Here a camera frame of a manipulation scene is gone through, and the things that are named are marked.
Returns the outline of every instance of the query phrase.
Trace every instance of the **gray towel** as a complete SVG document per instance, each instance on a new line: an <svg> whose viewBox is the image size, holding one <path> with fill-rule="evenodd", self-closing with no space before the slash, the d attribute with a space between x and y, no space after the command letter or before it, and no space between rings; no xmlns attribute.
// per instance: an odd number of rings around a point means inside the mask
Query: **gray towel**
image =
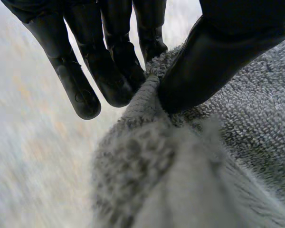
<svg viewBox="0 0 285 228"><path fill-rule="evenodd" d="M93 158L94 228L285 228L285 42L206 103L168 116L156 96L180 47Z"/></svg>

